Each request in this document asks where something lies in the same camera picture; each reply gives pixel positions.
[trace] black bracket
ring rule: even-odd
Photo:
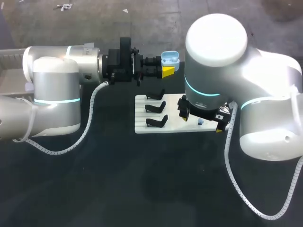
[[[166,102],[163,101],[162,104],[160,105],[160,107],[156,107],[156,106],[153,106],[153,105],[145,105],[145,109],[146,109],[146,112],[149,111],[149,112],[152,112],[152,113],[160,114],[164,110],[165,105],[166,105]]]
[[[165,93],[165,89],[162,89],[160,94],[155,94],[155,93],[152,93],[152,92],[148,92],[146,94],[146,98],[147,99],[151,98],[151,99],[161,100],[164,96],[164,93]]]
[[[162,119],[162,121],[156,121],[154,119],[151,118],[147,118],[146,119],[146,123],[148,127],[158,127],[158,128],[163,128],[165,123],[167,122],[167,120],[169,119],[168,115],[165,115]]]

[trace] black table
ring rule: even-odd
[[[302,226],[303,180],[278,221],[256,216],[236,193],[225,168],[226,133],[135,134],[134,97],[184,92],[184,64],[164,80],[116,84],[99,92],[91,129],[72,152],[53,157],[22,143],[0,143],[2,227]],[[38,138],[51,150],[82,134],[93,87],[85,87],[81,129]],[[230,162],[248,199],[262,212],[282,207],[297,160],[267,162],[245,155],[238,125]]]

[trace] white cable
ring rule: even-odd
[[[20,143],[20,142],[24,142],[29,137],[29,135],[33,129],[36,112],[37,112],[37,107],[24,98],[17,98],[17,99],[23,100],[24,102],[26,102],[27,104],[29,104],[31,106],[30,118],[29,118],[28,127],[27,127],[27,131],[26,131],[25,135],[23,136],[23,138],[21,140],[13,140],[15,143]]]
[[[288,209],[288,206],[289,206],[290,201],[292,199],[292,196],[293,196],[293,193],[294,193],[294,189],[295,189],[295,186],[297,184],[298,177],[299,177],[302,165],[303,165],[303,157],[301,157],[299,159],[298,163],[297,163],[297,166],[296,166],[295,172],[294,172],[294,176],[293,176],[292,182],[290,184],[290,188],[289,188],[289,191],[288,191],[288,195],[287,195],[286,201],[285,201],[283,207],[281,208],[281,210],[277,214],[272,215],[272,216],[271,215],[263,214],[262,212],[260,212],[259,210],[257,210],[257,208],[255,208],[251,204],[251,202],[249,202],[249,200],[245,197],[245,195],[243,194],[243,192],[239,188],[239,186],[238,186],[238,184],[237,184],[237,182],[236,182],[236,180],[235,180],[235,178],[234,178],[234,176],[232,174],[232,169],[231,169],[231,166],[229,164],[228,153],[229,153],[229,147],[230,147],[231,138],[232,138],[232,131],[233,131],[234,124],[235,124],[235,121],[236,121],[236,115],[237,115],[238,105],[235,102],[232,102],[232,104],[230,105],[230,107],[232,108],[232,117],[231,117],[231,122],[230,122],[229,129],[228,129],[226,143],[225,143],[225,149],[224,149],[224,158],[225,158],[225,164],[226,164],[226,169],[227,169],[228,175],[229,175],[229,177],[230,177],[230,179],[232,181],[233,186],[235,187],[236,191],[240,195],[240,197],[243,199],[243,201],[246,203],[246,205],[248,205],[248,207],[255,214],[257,214],[259,217],[261,217],[263,219],[266,219],[266,220],[277,220],[280,217],[282,217],[285,214],[285,212],[287,211],[287,209]]]
[[[44,147],[40,146],[39,144],[37,144],[36,142],[30,140],[30,139],[26,139],[25,142],[29,143],[30,145],[33,145],[34,147],[36,147],[37,149],[39,149],[40,151],[48,154],[48,155],[62,155],[65,154],[71,150],[73,150],[75,147],[77,147],[82,140],[84,139],[84,137],[86,136],[87,132],[89,131],[89,127],[93,118],[93,111],[94,111],[94,101],[95,101],[95,97],[96,94],[99,90],[101,90],[102,88],[108,86],[108,82],[103,82],[102,84],[100,84],[98,87],[96,87],[96,89],[93,91],[91,97],[90,97],[90,104],[89,104],[89,119],[87,121],[87,125],[85,127],[85,130],[83,132],[83,134],[81,135],[81,137],[77,140],[77,142],[75,142],[72,146],[70,146],[67,149],[61,150],[61,151],[50,151],[48,149],[45,149]]]

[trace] white tray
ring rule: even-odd
[[[182,96],[183,94],[164,95],[162,100],[147,99],[145,95],[136,96],[134,131],[138,134],[215,131],[218,124],[217,122],[203,119],[204,123],[202,125],[198,125],[199,118],[196,116],[190,115],[187,122],[179,117],[177,104],[178,100]],[[166,101],[166,106],[162,113],[155,114],[146,112],[146,104],[159,107],[163,101]],[[161,121],[165,115],[168,115],[169,119],[163,128],[147,127],[146,118]]]

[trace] concrete floor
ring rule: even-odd
[[[255,47],[293,56],[303,51],[302,0],[0,0],[16,47],[94,42],[102,52],[130,36],[144,55],[177,50],[188,28],[208,13],[236,17]],[[72,3],[70,10],[54,10]]]

